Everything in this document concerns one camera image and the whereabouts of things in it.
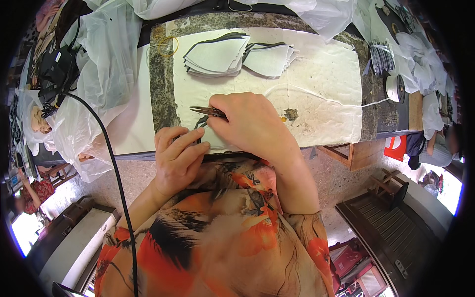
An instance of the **wooden door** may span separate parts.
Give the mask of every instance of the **wooden door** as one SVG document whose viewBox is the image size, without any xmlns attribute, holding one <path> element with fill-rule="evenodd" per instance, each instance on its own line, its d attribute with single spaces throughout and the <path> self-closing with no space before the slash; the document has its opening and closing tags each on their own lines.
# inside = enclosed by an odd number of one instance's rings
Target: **wooden door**
<svg viewBox="0 0 475 297">
<path fill-rule="evenodd" d="M 440 241 L 405 203 L 389 211 L 370 193 L 336 205 L 336 210 L 375 259 L 388 286 L 407 296 L 438 251 Z"/>
</svg>

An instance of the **orange floral shirt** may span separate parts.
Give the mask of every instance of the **orange floral shirt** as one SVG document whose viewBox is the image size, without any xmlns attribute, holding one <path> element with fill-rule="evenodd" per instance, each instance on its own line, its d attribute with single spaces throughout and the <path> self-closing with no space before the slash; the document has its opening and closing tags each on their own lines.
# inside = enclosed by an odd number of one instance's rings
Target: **orange floral shirt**
<svg viewBox="0 0 475 297">
<path fill-rule="evenodd" d="M 127 229 L 104 237 L 96 296 L 133 296 Z M 333 296 L 321 213 L 283 213 L 265 162 L 204 163 L 135 231 L 140 296 Z"/>
</svg>

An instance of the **stone workbench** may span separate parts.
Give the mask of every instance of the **stone workbench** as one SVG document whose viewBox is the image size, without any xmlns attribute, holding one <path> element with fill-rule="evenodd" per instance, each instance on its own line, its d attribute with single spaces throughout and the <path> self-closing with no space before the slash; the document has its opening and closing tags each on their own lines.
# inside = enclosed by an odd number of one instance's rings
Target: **stone workbench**
<svg viewBox="0 0 475 297">
<path fill-rule="evenodd" d="M 184 35 L 218 29 L 264 27 L 282 28 L 315 33 L 299 17 L 257 12 L 215 12 L 175 19 L 159 24 L 150 33 L 150 91 L 155 132 L 163 127 L 180 124 L 175 109 L 173 91 L 173 57 L 163 57 L 158 53 L 157 45 L 165 36 Z M 362 104 L 368 104 L 386 98 L 383 78 L 377 77 L 370 69 L 362 75 L 369 60 L 369 48 L 366 42 L 346 31 L 335 36 L 336 40 L 353 45 L 360 62 Z M 172 44 L 172 39 L 165 43 Z M 399 125 L 398 105 L 392 101 L 363 108 L 361 140 L 376 139 L 379 131 L 397 131 Z"/>
</svg>

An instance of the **white wall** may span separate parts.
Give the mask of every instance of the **white wall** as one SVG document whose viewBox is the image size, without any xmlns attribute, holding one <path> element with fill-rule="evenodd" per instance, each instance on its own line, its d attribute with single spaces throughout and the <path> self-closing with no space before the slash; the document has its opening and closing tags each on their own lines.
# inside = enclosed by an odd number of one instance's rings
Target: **white wall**
<svg viewBox="0 0 475 297">
<path fill-rule="evenodd" d="M 437 237 L 443 240 L 454 217 L 452 213 L 419 184 L 401 173 L 398 174 L 398 177 L 409 183 L 408 193 L 410 195 L 406 195 L 404 203 L 424 220 Z"/>
<path fill-rule="evenodd" d="M 116 223 L 111 213 L 92 208 L 59 244 L 40 272 L 46 292 L 51 295 L 53 281 L 74 288 L 101 247 L 104 234 Z"/>
</svg>

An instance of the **scissors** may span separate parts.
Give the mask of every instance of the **scissors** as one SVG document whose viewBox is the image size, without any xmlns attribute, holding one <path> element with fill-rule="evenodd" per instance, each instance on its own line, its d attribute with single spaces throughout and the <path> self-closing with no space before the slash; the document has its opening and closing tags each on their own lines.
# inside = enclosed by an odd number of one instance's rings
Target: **scissors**
<svg viewBox="0 0 475 297">
<path fill-rule="evenodd" d="M 201 114 L 205 114 L 205 115 L 212 115 L 212 116 L 217 116 L 217 117 L 221 117 L 221 118 L 224 118 L 224 119 L 228 119 L 226 118 L 226 115 L 220 111 L 219 109 L 217 108 L 213 108 L 213 107 L 202 107 L 202 106 L 190 106 L 190 109 L 191 111 L 196 111 L 197 113 L 201 113 Z"/>
</svg>

